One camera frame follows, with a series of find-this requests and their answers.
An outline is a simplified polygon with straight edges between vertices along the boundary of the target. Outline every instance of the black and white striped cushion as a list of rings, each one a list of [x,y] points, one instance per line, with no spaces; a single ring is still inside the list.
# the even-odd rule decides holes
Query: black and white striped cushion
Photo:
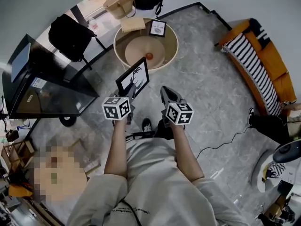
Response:
[[[267,179],[268,178],[279,178],[285,170],[283,163],[271,162],[267,168]]]
[[[241,33],[223,47],[239,61],[253,80],[264,101],[267,114],[279,115],[281,108],[273,83],[246,36]]]

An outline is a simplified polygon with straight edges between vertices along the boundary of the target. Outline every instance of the sneaker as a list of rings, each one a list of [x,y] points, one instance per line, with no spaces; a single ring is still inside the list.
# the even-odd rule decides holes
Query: sneaker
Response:
[[[254,115],[254,109],[253,108],[250,108],[249,109],[249,112],[248,112],[248,124],[249,126],[251,126],[251,124],[249,123],[249,120],[250,120],[250,117]]]
[[[148,131],[152,131],[151,128],[151,121],[149,118],[145,118],[142,122],[142,130],[143,132],[148,132]]]

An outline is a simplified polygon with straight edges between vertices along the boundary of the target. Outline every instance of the card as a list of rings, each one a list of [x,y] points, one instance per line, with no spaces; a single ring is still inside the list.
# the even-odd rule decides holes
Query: card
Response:
[[[141,58],[116,80],[120,92],[124,91],[130,83],[134,83],[136,85],[135,98],[149,82],[150,79],[145,57]]]
[[[152,20],[150,25],[150,35],[165,37],[166,22]]]

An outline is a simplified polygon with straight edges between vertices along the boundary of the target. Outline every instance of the gray marble floor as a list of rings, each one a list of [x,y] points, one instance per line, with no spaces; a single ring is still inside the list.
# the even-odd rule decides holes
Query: gray marble floor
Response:
[[[202,148],[218,147],[231,141],[236,132],[244,131],[248,109],[255,107],[255,102],[233,63],[214,48],[227,32],[214,15],[191,7],[163,20],[176,32],[179,52],[169,67],[150,75],[149,85],[134,101],[134,121],[127,132],[141,131],[140,125],[145,117],[151,118],[154,125],[158,123],[160,111],[164,108],[159,90],[163,85],[169,86],[194,106],[195,116],[187,126],[186,134],[197,156]],[[58,119],[42,119],[32,134],[34,144],[38,148],[68,146],[81,138],[87,157],[101,163],[95,172],[101,174],[112,135],[112,124],[104,119],[101,103],[116,89],[115,80],[123,72],[113,50],[100,58],[92,71],[84,73],[100,97],[70,128],[64,127]],[[277,143],[255,129],[248,129],[237,135],[233,143],[218,150],[207,149],[198,158],[207,177],[220,172],[215,180],[233,201],[240,199],[242,212],[253,226],[261,225],[254,217],[276,199],[277,192],[261,194],[253,189],[249,182],[251,173],[260,155],[276,147]],[[75,201],[46,202],[46,205],[65,222]]]

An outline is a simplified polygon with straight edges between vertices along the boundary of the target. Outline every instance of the beige t-shirt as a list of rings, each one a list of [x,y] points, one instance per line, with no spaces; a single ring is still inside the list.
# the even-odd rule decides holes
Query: beige t-shirt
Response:
[[[177,168],[174,145],[161,138],[127,144],[128,178],[91,178],[69,226],[247,226],[238,208],[212,179],[191,183]]]
[[[299,137],[301,134],[301,116],[287,117],[287,129],[290,137]]]

